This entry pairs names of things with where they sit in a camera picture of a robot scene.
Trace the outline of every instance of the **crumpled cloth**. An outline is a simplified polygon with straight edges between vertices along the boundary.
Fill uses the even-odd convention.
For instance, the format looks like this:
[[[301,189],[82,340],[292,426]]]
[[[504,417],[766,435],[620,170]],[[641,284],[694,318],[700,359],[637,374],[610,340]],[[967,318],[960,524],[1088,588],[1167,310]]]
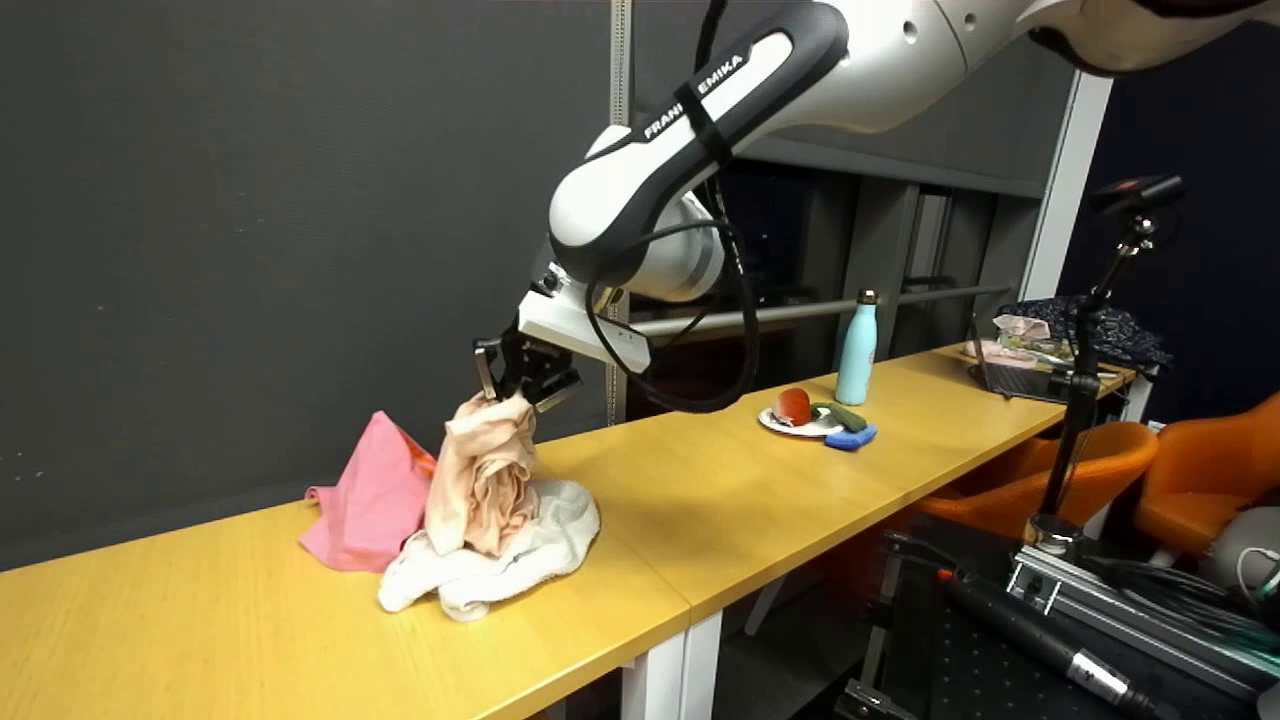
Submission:
[[[595,499],[571,482],[531,482],[529,487],[536,518],[508,538],[500,555],[473,549],[439,551],[426,534],[414,534],[379,575],[376,606],[405,612],[419,596],[439,592],[439,608],[453,619],[474,619],[495,601],[574,572],[598,534]]]
[[[437,460],[386,413],[371,413],[336,487],[309,487],[320,521],[301,543],[339,572],[385,572],[424,524]]]
[[[473,395],[445,426],[439,463],[426,487],[426,541],[437,551],[463,543],[500,555],[508,538],[536,518],[531,403],[522,395]]]

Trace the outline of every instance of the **yellow table top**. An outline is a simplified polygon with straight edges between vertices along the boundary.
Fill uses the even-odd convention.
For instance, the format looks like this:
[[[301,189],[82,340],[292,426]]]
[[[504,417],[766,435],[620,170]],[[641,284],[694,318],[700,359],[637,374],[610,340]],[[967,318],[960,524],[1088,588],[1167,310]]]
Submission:
[[[593,487],[598,541],[474,625],[385,617],[376,575],[301,551],[309,503],[0,572],[0,718],[531,718],[1062,417],[947,354],[877,364],[862,452],[773,435],[763,403],[538,445],[538,476]]]

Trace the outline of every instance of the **white plate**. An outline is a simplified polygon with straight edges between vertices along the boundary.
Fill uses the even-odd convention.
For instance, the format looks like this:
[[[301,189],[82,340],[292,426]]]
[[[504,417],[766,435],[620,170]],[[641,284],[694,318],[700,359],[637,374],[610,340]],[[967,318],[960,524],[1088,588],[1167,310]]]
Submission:
[[[842,434],[842,426],[828,422],[828,408],[816,408],[816,422],[806,426],[782,426],[773,408],[763,408],[754,417],[766,434],[780,434],[780,435],[831,435],[831,434]]]

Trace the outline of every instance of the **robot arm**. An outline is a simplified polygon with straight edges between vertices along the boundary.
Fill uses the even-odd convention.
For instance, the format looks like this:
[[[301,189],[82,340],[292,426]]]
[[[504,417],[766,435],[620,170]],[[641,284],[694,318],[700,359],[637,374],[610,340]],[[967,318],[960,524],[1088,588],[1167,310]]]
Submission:
[[[758,24],[692,76],[641,127],[603,127],[548,208],[552,270],[486,348],[495,394],[531,401],[571,384],[571,354],[625,374],[650,364],[646,340],[603,319],[595,297],[669,304],[703,297],[723,270],[710,212],[692,189],[758,135],[828,125],[886,131],[1030,35],[1088,74],[1138,74],[1222,32],[1271,20],[1280,0],[806,0]]]

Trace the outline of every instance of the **bottle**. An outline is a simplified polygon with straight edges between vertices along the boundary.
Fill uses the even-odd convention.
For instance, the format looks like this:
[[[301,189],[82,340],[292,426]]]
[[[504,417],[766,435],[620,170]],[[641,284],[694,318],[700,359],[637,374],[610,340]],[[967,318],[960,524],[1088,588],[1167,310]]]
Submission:
[[[842,328],[837,403],[862,403],[877,364],[877,289],[854,297],[850,319]]]

